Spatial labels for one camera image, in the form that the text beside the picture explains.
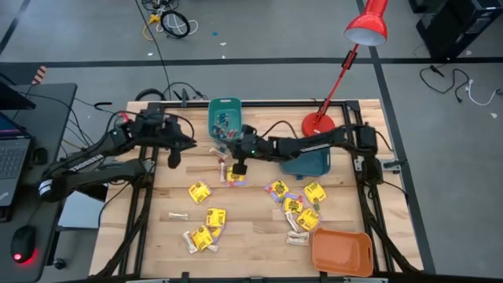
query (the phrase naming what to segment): red lamp shade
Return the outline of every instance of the red lamp shade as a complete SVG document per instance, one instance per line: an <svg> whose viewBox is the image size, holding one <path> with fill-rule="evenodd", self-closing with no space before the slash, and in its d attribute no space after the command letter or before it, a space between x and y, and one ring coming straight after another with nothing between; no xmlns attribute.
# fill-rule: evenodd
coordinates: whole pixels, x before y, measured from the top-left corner
<svg viewBox="0 0 503 283"><path fill-rule="evenodd" d="M387 28L383 20L387 0L368 0L363 14L347 25L344 36L364 46L383 45L387 40Z"/></svg>

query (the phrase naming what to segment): computer mouse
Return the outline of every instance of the computer mouse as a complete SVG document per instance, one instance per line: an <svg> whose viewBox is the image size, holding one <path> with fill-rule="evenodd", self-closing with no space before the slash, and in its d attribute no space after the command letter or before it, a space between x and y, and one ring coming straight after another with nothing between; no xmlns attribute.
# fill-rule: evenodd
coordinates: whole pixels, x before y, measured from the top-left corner
<svg viewBox="0 0 503 283"><path fill-rule="evenodd" d="M10 242L10 253L16 263L24 263L33 256L36 228L25 225L16 230Z"/></svg>

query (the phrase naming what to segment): red desk lamp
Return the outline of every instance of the red desk lamp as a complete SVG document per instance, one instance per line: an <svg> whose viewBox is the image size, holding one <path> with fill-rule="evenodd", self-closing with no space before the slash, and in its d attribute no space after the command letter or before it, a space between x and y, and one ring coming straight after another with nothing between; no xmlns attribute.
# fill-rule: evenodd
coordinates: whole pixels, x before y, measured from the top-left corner
<svg viewBox="0 0 503 283"><path fill-rule="evenodd" d="M383 20L384 10L387 0L368 0L363 14L352 20L347 25L344 36L354 42L353 50L350 51L343 62L343 70L336 81L336 84L330 90L330 94L325 99L323 106L316 113L311 113L302 121L302 132L304 136L311 136L329 131L336 127L332 118L326 115L330 100L336 92L340 81L347 70L351 68L356 58L356 49L359 45L379 46L383 45L387 39L387 28Z"/></svg>

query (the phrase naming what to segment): red lamp base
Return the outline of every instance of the red lamp base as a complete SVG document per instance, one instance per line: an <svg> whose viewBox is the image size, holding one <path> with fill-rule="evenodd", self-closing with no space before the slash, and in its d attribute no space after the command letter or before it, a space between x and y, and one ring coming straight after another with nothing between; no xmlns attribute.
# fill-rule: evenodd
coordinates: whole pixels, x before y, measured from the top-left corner
<svg viewBox="0 0 503 283"><path fill-rule="evenodd" d="M318 117L317 113L311 113L302 121L302 133L305 137L315 134L325 133L336 127L332 118L323 115L318 123L315 123Z"/></svg>

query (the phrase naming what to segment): laptop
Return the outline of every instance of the laptop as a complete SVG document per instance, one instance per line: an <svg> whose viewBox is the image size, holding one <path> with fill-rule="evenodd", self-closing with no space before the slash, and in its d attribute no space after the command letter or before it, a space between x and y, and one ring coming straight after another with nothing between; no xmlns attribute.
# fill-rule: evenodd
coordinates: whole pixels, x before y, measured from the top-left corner
<svg viewBox="0 0 503 283"><path fill-rule="evenodd" d="M31 136L0 112L0 207L11 205Z"/></svg>

